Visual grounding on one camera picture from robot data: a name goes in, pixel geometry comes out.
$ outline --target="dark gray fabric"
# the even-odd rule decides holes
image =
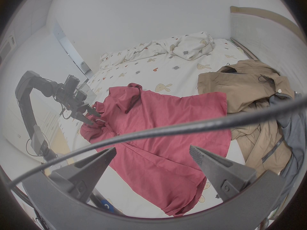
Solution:
[[[283,102],[283,99],[289,98],[282,94],[279,94],[279,96],[271,96],[269,100],[270,105],[278,105],[278,103]],[[295,94],[295,98],[301,98],[301,94]],[[292,156],[287,166],[280,173],[280,176],[286,179],[286,185],[274,208],[282,203],[293,187],[296,176],[303,164],[307,148],[307,117],[305,109],[297,113],[292,113],[291,115],[280,117],[277,119],[277,122],[282,127],[287,145],[292,149]]]

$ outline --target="headboard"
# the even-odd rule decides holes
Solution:
[[[232,39],[287,76],[293,90],[307,94],[307,45],[299,27],[268,10],[232,6],[230,11]]]

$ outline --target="white patterned bed sheet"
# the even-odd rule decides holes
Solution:
[[[151,56],[145,59],[120,63],[101,69],[89,80],[88,84],[97,94],[95,101],[103,102],[109,94],[109,87],[127,86],[134,82],[160,94],[178,97],[197,95],[197,79],[200,73],[217,71],[226,64],[235,64],[238,60],[248,59],[243,50],[226,39],[214,39],[213,50],[193,61],[188,61],[169,53]],[[60,128],[71,151],[89,143],[80,135],[81,121],[59,119]],[[82,159],[95,151],[79,155]],[[231,142],[228,159],[244,164],[244,159],[236,140]],[[133,217],[168,217],[132,189],[110,167],[104,172],[96,188],[101,194],[121,209],[125,215]],[[186,214],[199,212],[222,203],[216,198],[216,191],[207,181],[206,187],[196,206]]]

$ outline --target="brown jacket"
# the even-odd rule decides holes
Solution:
[[[224,66],[217,72],[200,74],[197,87],[199,94],[226,93],[228,113],[267,108],[268,98],[276,93],[294,98],[287,77],[251,59]],[[233,128],[232,139],[237,139],[246,165],[255,168],[258,176],[265,170],[279,173],[291,156],[276,121]]]

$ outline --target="black zipper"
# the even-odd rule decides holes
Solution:
[[[284,136],[282,136],[279,141],[275,144],[275,146],[272,148],[271,151],[269,151],[263,158],[262,158],[262,163],[264,163],[279,147],[279,145],[284,141]]]

